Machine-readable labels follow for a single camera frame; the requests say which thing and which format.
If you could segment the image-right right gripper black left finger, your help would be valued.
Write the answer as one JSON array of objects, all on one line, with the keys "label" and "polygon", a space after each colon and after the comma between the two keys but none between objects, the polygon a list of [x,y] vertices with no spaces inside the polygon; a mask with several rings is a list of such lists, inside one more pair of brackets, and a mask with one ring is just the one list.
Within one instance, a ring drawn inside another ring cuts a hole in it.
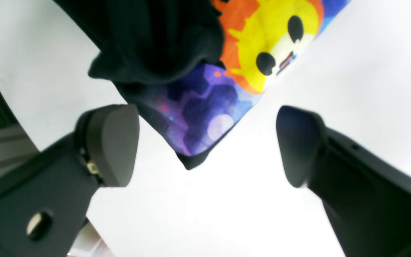
[{"label": "image-right right gripper black left finger", "polygon": [[135,105],[85,112],[43,151],[21,126],[0,129],[0,257],[65,257],[95,192],[129,184],[138,140]]}]

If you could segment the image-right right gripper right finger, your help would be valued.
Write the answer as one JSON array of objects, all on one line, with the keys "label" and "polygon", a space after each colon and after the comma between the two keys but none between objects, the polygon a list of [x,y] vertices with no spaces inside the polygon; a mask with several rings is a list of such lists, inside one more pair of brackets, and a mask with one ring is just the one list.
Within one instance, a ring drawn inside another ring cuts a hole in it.
[{"label": "image-right right gripper right finger", "polygon": [[282,106],[276,133],[288,182],[324,206],[347,257],[411,257],[411,177],[326,125]]}]

